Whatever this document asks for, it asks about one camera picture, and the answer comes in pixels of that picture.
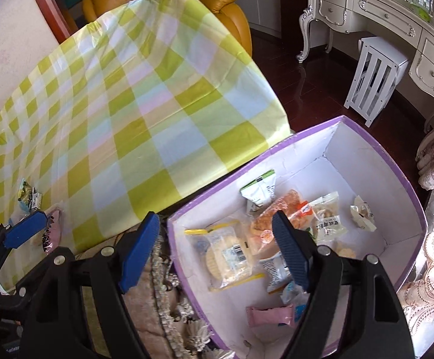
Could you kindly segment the blue clear snack packet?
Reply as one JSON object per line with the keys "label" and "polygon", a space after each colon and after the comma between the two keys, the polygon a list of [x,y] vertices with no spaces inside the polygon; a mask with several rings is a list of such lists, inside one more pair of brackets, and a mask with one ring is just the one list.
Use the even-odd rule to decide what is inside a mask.
{"label": "blue clear snack packet", "polygon": [[309,294],[292,281],[285,286],[280,297],[284,305],[294,305],[294,319],[297,323],[306,310]]}

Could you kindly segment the white purple storage box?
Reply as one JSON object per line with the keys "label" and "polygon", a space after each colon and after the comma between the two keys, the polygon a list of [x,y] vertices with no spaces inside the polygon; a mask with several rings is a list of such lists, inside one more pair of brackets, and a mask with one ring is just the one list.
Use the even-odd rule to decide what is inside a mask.
{"label": "white purple storage box", "polygon": [[238,358],[278,358],[288,341],[288,327],[251,329],[248,305],[279,303],[265,278],[218,288],[197,244],[196,230],[218,223],[236,232],[261,257],[276,249],[248,234],[252,216],[241,189],[267,171],[275,173],[275,194],[296,191],[305,206],[291,217],[320,242],[351,249],[359,257],[377,255],[395,288],[413,268],[427,233],[420,201],[396,162],[356,122],[345,116],[325,121],[276,144],[246,166],[179,209],[167,222],[171,257],[196,314],[211,339]]}

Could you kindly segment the white nut snack packet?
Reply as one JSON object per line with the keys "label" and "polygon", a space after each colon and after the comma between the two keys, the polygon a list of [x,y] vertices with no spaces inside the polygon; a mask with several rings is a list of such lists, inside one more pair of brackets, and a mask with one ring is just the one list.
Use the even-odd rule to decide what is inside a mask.
{"label": "white nut snack packet", "polygon": [[340,218],[337,191],[314,199],[309,205],[314,213],[311,232],[315,241],[333,241],[348,232]]}

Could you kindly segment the round biscuit clear packet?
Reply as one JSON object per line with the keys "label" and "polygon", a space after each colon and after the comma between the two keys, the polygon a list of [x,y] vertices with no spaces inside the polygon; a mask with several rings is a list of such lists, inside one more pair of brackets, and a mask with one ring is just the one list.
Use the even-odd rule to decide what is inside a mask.
{"label": "round biscuit clear packet", "polygon": [[356,258],[356,251],[346,243],[335,241],[333,243],[333,250],[342,258]]}

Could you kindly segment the green checkered tablecloth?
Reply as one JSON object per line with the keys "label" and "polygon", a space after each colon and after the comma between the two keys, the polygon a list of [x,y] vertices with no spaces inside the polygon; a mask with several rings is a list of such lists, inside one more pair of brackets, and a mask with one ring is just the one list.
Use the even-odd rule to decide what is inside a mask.
{"label": "green checkered tablecloth", "polygon": [[290,135],[252,57],[199,0],[133,0],[42,59],[0,110],[0,224],[24,178],[74,253]]}

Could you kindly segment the white slatted stool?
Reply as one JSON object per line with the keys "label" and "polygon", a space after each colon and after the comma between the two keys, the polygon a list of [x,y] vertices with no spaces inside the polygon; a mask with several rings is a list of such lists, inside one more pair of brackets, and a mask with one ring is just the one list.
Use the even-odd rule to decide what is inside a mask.
{"label": "white slatted stool", "polygon": [[370,127],[387,106],[407,70],[409,60],[378,36],[361,38],[358,49],[360,57],[344,107],[355,110]]}

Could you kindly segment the green white snack packet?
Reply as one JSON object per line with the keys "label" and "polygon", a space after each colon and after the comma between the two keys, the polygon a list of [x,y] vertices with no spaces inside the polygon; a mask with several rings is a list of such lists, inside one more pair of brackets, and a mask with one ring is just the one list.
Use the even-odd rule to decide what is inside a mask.
{"label": "green white snack packet", "polygon": [[275,170],[271,169],[240,189],[241,196],[246,199],[246,212],[256,214],[266,209],[275,199]]}

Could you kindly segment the round cracker packet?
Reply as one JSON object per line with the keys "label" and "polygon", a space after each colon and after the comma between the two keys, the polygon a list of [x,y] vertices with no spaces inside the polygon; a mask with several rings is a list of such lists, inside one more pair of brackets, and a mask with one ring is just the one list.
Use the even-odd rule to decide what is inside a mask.
{"label": "round cracker packet", "polygon": [[221,220],[206,228],[186,229],[184,234],[210,277],[211,292],[265,277],[239,220]]}

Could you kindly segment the pink black snack packet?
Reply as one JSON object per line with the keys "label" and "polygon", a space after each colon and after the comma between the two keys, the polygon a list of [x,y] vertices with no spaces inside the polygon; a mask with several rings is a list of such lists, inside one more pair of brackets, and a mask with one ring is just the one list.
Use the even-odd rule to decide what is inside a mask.
{"label": "pink black snack packet", "polygon": [[47,226],[42,235],[42,248],[47,254],[50,254],[59,246],[61,240],[61,210],[55,209],[47,216]]}

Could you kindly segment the white ornate dressing table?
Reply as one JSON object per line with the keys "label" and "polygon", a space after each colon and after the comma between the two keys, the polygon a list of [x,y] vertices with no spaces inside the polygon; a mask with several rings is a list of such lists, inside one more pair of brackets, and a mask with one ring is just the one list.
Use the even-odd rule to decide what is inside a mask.
{"label": "white ornate dressing table", "polygon": [[[309,55],[309,24],[321,21],[336,33],[356,33],[365,22],[378,24],[399,36],[415,49],[409,68],[411,80],[421,91],[434,98],[434,27],[419,17],[403,0],[308,0],[299,18],[303,50],[297,55],[302,63]],[[417,160],[424,157],[434,142],[434,129],[420,143]]]}

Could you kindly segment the bread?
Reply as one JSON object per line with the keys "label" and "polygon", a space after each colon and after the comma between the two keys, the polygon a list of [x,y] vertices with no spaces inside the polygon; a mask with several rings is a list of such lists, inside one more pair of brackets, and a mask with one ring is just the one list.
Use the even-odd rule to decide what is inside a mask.
{"label": "bread", "polygon": [[282,212],[295,229],[308,229],[314,219],[314,209],[300,193],[291,189],[269,205],[249,226],[247,243],[253,255],[259,255],[275,248],[272,220],[277,212]]}

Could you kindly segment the striped sofa cushion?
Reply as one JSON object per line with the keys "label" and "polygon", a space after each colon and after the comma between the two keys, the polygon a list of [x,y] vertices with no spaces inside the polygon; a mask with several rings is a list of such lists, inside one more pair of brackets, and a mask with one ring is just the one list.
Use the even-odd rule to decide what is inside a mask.
{"label": "striped sofa cushion", "polygon": [[210,325],[197,315],[170,257],[162,229],[137,286],[123,295],[139,337],[151,358],[234,358],[213,341]]}

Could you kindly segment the grey white snack packet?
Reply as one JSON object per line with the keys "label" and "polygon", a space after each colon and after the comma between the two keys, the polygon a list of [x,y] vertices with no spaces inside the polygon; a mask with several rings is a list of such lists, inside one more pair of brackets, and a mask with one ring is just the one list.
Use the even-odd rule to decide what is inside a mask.
{"label": "grey white snack packet", "polygon": [[268,293],[283,288],[292,280],[288,265],[280,251],[269,258],[261,259],[258,264],[268,275],[269,282],[266,288]]}

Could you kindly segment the dark green snack packet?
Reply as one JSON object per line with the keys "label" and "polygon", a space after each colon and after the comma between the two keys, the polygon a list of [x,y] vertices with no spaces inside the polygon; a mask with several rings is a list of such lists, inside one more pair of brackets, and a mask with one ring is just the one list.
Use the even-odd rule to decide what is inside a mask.
{"label": "dark green snack packet", "polygon": [[17,197],[22,211],[29,213],[41,209],[42,194],[32,187],[24,178],[20,182]]}

